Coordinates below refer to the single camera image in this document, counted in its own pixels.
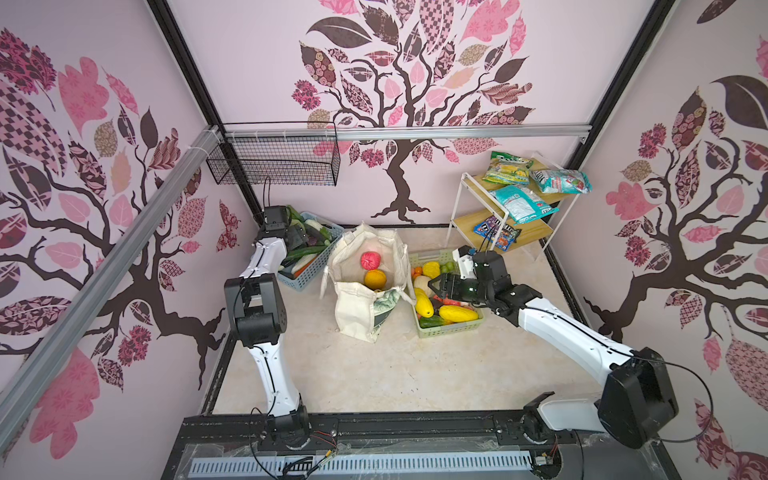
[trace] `gray basket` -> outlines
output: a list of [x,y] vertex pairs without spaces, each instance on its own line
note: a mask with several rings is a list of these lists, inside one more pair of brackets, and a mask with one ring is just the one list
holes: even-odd
[[310,212],[302,212],[301,217],[304,220],[317,220],[318,222],[322,223],[323,225],[328,226],[328,230],[330,230],[331,237],[333,237],[333,242],[323,250],[323,252],[317,256],[315,260],[313,260],[312,263],[304,270],[301,275],[299,275],[295,280],[291,280],[285,275],[281,275],[280,273],[277,274],[277,279],[285,283],[287,286],[291,287],[297,292],[300,292],[304,290],[304,287],[312,281],[313,278],[317,276],[318,273],[323,271],[323,268],[325,268],[326,263],[328,263],[328,257],[330,257],[331,252],[336,247],[336,243],[338,243],[339,238],[341,238],[341,234],[344,233],[344,229],[338,225],[336,225],[333,222],[329,222],[328,220],[324,218],[320,218],[317,215],[311,214]]
[[[453,250],[447,250],[447,249],[434,250],[431,252],[415,252],[408,255],[408,261],[411,263],[411,268],[415,268],[417,266],[424,266],[425,263],[431,262],[431,261],[435,261],[442,265],[443,263],[449,262],[451,260],[453,260]],[[409,287],[409,292],[411,294],[411,297],[415,298],[416,295],[413,293],[413,280],[410,277],[408,281],[408,287]],[[482,309],[475,309],[480,317],[477,320],[472,320],[470,322],[463,322],[463,323],[452,323],[451,325],[433,326],[428,329],[423,329],[419,325],[419,317],[416,314],[416,308],[411,307],[411,310],[413,311],[413,319],[416,321],[416,330],[419,332],[419,338],[425,338],[427,336],[444,335],[446,333],[465,332],[467,330],[474,330],[478,328],[480,324],[485,321],[485,318],[482,315]]]

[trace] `black metal frame post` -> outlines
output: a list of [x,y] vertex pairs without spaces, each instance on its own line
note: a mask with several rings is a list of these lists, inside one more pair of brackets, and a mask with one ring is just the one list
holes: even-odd
[[671,11],[677,0],[656,0],[650,7],[648,15],[645,17],[640,30],[635,35],[632,45],[629,47],[627,54],[624,56],[624,60],[621,62],[616,75],[611,81],[611,85],[603,96],[603,99],[598,105],[598,109],[595,111],[594,116],[590,120],[592,129],[589,130],[589,135],[584,143],[579,144],[576,147],[576,151],[571,155],[571,159],[565,165],[565,168],[570,170],[578,170],[581,164],[584,163],[584,159],[592,149],[594,142],[598,139],[598,135],[603,130],[608,118],[611,116],[616,103],[627,88],[629,81],[632,79],[634,72],[643,60],[643,57],[648,52],[650,46],[654,43],[657,33],[667,19],[667,15]]
[[176,18],[170,9],[170,5],[168,5],[166,0],[147,0],[147,4],[157,21],[157,25],[163,32],[165,41],[173,52],[176,62],[179,64],[181,73],[184,74],[184,78],[187,80],[190,90],[192,90],[192,95],[197,101],[197,106],[200,108],[200,111],[203,112],[205,121],[208,122],[208,124],[216,125],[219,128],[219,132],[222,136],[221,149],[222,151],[227,152],[227,158],[230,159],[228,160],[229,166],[232,169],[232,173],[237,180],[237,185],[240,187],[240,191],[243,193],[243,197],[253,214],[254,220],[261,224],[263,211],[259,204],[259,200],[253,192],[253,188],[245,181],[246,174],[243,171],[243,166],[240,164],[240,161],[237,160],[237,152],[227,140],[227,129],[221,121],[216,105],[214,105],[214,100],[205,86],[203,77],[200,75],[200,70],[197,69],[197,65],[195,64],[194,59],[192,59],[192,54],[187,47],[187,42],[181,34],[178,23],[176,23]]

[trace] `basket of fruit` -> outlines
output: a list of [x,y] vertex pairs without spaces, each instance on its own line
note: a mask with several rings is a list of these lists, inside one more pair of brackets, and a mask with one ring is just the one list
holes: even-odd
[[409,256],[412,292],[416,298],[413,316],[419,337],[474,330],[485,320],[480,309],[451,299],[441,299],[428,282],[440,273],[458,273],[453,250],[416,252]]
[[328,263],[328,256],[344,229],[310,212],[299,214],[290,205],[288,211],[288,254],[280,264],[277,278],[300,292]]

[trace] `wall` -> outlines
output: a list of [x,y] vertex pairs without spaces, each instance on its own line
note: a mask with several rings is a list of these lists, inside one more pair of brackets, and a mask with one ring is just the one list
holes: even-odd
[[[172,3],[224,121],[387,127],[587,123],[652,2]],[[494,147],[564,164],[575,141],[342,142],[336,187],[272,198],[338,223],[442,223]]]
[[[768,4],[709,4],[681,2],[554,248],[598,331],[712,389],[707,434],[667,444],[681,476],[768,478]],[[691,437],[707,394],[669,371],[680,414],[661,435]]]
[[[0,28],[0,385],[204,121],[141,0],[26,2]],[[199,412],[250,254],[235,187],[199,170],[3,453],[3,478],[158,478]]]

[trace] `snack bag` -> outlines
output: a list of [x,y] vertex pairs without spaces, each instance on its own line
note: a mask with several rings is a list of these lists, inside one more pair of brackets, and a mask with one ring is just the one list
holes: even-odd
[[531,176],[543,194],[588,194],[589,178],[579,170],[535,170]]
[[508,187],[491,192],[504,205],[515,223],[528,223],[559,211],[550,207],[528,187]]
[[[496,218],[494,215],[491,215],[490,217],[475,225],[474,231],[480,237],[487,238],[488,245],[490,246],[491,243],[493,243],[493,238],[496,236],[498,224],[498,218]],[[514,243],[520,236],[520,232],[522,232],[522,230],[512,228],[509,225],[504,225],[502,234],[498,236],[498,242],[496,242],[496,246],[502,252],[507,251],[509,249],[509,245]]]
[[528,185],[528,168],[532,165],[533,160],[527,158],[491,152],[491,165],[482,179],[495,184]]

